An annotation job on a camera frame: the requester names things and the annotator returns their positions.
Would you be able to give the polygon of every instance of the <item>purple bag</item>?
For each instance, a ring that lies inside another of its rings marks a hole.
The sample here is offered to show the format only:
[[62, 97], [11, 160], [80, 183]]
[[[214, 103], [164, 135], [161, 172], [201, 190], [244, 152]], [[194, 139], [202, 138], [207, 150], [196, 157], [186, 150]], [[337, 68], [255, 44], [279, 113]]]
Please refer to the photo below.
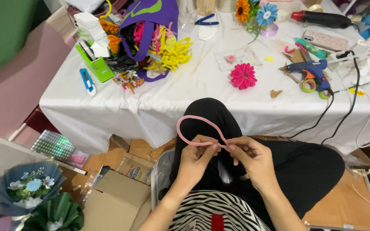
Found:
[[[172, 22], [171, 31], [177, 34], [178, 15], [179, 11], [176, 0], [140, 0], [132, 3], [128, 7], [120, 29], [140, 21], [144, 21], [145, 24], [141, 44], [139, 45], [138, 52], [135, 56], [132, 55], [127, 42], [124, 37], [121, 36], [121, 40], [127, 54], [137, 62], [142, 61], [146, 57], [151, 45], [152, 34], [155, 31], [155, 24], [162, 24], [168, 27]], [[144, 78], [147, 82], [152, 82], [166, 77], [168, 72], [169, 69], [165, 72], [165, 75], [160, 75], [156, 78], [148, 78], [146, 76], [146, 70], [141, 70], [139, 72], [139, 77]]]

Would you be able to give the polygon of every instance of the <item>striped shirt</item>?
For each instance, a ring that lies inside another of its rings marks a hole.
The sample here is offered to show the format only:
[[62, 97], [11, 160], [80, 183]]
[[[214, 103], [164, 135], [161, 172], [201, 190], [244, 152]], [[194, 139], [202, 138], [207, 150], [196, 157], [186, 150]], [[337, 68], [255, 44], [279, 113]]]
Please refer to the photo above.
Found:
[[249, 205], [230, 193], [193, 191], [182, 201], [169, 231], [270, 231]]

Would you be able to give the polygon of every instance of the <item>blue pliers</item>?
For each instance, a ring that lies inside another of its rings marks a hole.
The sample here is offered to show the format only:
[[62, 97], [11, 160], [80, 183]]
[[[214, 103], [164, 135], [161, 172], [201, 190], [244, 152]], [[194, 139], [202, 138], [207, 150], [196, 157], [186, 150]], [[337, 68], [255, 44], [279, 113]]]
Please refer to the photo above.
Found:
[[204, 22], [206, 19], [212, 18], [213, 16], [215, 16], [215, 13], [212, 13], [208, 16], [205, 16], [205, 17], [199, 19], [198, 21], [195, 22], [195, 25], [218, 25], [219, 22]]

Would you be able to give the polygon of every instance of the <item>phone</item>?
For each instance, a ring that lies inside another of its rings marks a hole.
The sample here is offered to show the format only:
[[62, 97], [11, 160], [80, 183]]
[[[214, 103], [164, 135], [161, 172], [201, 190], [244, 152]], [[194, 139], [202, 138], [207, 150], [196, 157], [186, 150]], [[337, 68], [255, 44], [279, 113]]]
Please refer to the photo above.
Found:
[[348, 49], [348, 40], [339, 37], [322, 34], [313, 30], [307, 30], [302, 39], [312, 45], [319, 46], [333, 51], [342, 51]]

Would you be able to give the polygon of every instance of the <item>table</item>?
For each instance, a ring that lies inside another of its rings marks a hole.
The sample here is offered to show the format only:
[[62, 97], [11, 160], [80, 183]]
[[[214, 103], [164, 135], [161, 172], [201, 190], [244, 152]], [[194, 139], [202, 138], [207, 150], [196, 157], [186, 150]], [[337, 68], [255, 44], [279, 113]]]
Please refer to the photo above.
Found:
[[[286, 9], [292, 3], [278, 3]], [[341, 13], [328, 0], [321, 3], [325, 12]], [[113, 81], [100, 83], [92, 78], [98, 88], [95, 97], [90, 97], [79, 74], [85, 68], [82, 57], [74, 49], [55, 75], [40, 100], [40, 107], [58, 130], [75, 147], [87, 154], [106, 152], [109, 137], [116, 134], [127, 139], [144, 139], [157, 148], [176, 136], [176, 123], [187, 106], [194, 100], [212, 97], [223, 102], [238, 122], [244, 135], [291, 136], [298, 131], [313, 126], [328, 105], [316, 92], [302, 92], [294, 81], [285, 76], [279, 67], [289, 61], [269, 45], [270, 38], [258, 37], [250, 46], [264, 65], [256, 66], [257, 85], [240, 91], [230, 84], [230, 72], [221, 72], [214, 59], [214, 53], [239, 49], [252, 41], [252, 36], [240, 28], [236, 18], [230, 13], [219, 13], [219, 30], [216, 36], [204, 42], [198, 40], [196, 26], [190, 35], [194, 43], [192, 59], [181, 65], [176, 72], [152, 83], [145, 83], [135, 89], [123, 90]], [[318, 26], [301, 27], [300, 23], [288, 18], [279, 23], [277, 35], [271, 39], [281, 39], [292, 43], [305, 30], [318, 30], [325, 34], [346, 38], [349, 47], [361, 39], [354, 28], [330, 29]], [[187, 34], [179, 33], [179, 40]], [[212, 47], [201, 62], [197, 71], [191, 72], [198, 58]], [[272, 56], [274, 62], [264, 58]], [[355, 74], [333, 73], [331, 76], [334, 91], [351, 86]], [[345, 120], [336, 136], [329, 144], [343, 154], [357, 148], [355, 139], [370, 114], [370, 84], [361, 87], [366, 91], [364, 97], [357, 97], [352, 114]], [[277, 98], [270, 97], [271, 90], [283, 90]], [[335, 101], [319, 125], [296, 137], [306, 142], [320, 143], [333, 134], [338, 122], [349, 111], [353, 95], [347, 91], [335, 94]], [[361, 136], [360, 143], [370, 141], [370, 123]]]

